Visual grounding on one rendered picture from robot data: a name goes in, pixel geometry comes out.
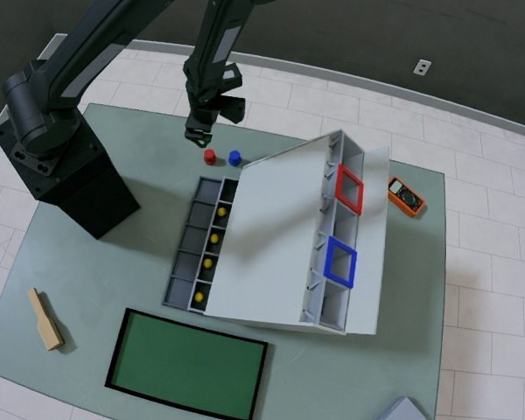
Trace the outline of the red funnel rim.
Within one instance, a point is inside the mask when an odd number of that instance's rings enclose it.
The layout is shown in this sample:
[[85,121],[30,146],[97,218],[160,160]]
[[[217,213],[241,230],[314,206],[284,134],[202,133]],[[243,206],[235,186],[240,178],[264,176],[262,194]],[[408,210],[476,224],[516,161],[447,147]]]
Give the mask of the red funnel rim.
[[[340,195],[341,191],[341,184],[342,184],[342,176],[343,172],[352,179],[355,183],[359,185],[359,193],[358,193],[358,202],[357,207],[351,204],[348,200],[343,198]],[[362,200],[363,200],[363,189],[364,184],[360,182],[350,171],[348,171],[343,165],[338,165],[338,173],[337,173],[337,180],[336,180],[336,187],[335,187],[335,194],[334,197],[338,198],[341,202],[343,202],[345,205],[350,207],[352,210],[354,210],[358,215],[361,215],[361,209],[362,209]]]

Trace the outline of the orange digital multimeter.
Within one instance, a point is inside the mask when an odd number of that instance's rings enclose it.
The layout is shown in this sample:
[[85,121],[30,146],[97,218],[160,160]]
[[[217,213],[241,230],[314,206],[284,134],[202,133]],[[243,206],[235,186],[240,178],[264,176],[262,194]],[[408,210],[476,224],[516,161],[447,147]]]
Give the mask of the orange digital multimeter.
[[388,182],[388,199],[410,218],[416,216],[425,203],[420,196],[396,176],[393,176]]

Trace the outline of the blue funnel band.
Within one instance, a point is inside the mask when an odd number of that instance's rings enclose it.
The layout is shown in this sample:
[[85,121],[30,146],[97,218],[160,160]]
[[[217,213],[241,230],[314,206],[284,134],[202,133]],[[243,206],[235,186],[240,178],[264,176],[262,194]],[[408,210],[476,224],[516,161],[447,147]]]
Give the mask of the blue funnel band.
[[[350,253],[352,255],[348,281],[346,281],[346,280],[344,280],[344,279],[342,279],[342,278],[340,278],[338,276],[335,276],[335,275],[330,273],[331,264],[332,264],[332,258],[333,258],[333,246],[334,246],[334,244],[337,245],[338,247],[344,249],[346,252],[348,252],[348,253]],[[327,252],[326,252],[326,258],[325,258],[324,275],[323,276],[328,277],[328,278],[332,279],[333,281],[336,281],[336,282],[338,282],[340,284],[343,284],[346,287],[352,289],[354,287],[354,274],[355,274],[356,260],[357,260],[357,252],[356,251],[354,251],[353,249],[349,248],[348,246],[346,246],[342,242],[340,242],[340,241],[334,239],[333,237],[329,236]]]

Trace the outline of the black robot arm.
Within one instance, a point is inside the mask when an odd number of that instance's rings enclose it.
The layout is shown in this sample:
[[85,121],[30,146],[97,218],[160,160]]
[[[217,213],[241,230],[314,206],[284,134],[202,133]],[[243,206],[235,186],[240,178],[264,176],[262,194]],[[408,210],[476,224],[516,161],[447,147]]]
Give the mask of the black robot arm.
[[[81,128],[74,110],[90,84],[174,1],[94,0],[48,60],[30,60],[6,80],[2,93],[18,140],[11,157],[50,178]],[[244,119],[246,98],[222,95],[242,86],[236,63],[226,63],[255,5],[274,1],[208,0],[183,66],[188,101],[212,101],[197,108],[199,123],[213,125],[218,111],[234,124]]]

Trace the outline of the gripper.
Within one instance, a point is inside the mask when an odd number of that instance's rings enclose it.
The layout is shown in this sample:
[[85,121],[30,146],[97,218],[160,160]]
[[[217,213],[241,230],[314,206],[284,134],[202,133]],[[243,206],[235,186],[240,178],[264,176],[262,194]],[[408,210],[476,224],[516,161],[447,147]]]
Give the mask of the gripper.
[[[200,123],[197,109],[203,109],[209,106],[211,102],[212,101],[210,101],[207,105],[202,106],[202,107],[193,106],[189,102],[191,111],[185,123],[185,139],[194,142],[202,149],[205,149],[212,140],[213,135],[205,134],[205,133],[211,133],[211,129],[213,125]],[[197,131],[197,130],[203,130],[203,131]],[[203,141],[205,143],[201,144],[198,140]]]

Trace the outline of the red plug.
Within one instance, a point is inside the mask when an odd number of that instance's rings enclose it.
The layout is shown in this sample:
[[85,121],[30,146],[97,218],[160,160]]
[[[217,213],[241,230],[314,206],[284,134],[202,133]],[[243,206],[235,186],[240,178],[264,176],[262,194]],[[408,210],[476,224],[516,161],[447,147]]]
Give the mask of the red plug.
[[213,150],[206,150],[204,152],[204,161],[206,162],[207,165],[213,165],[216,161],[216,156],[214,155],[214,151]]

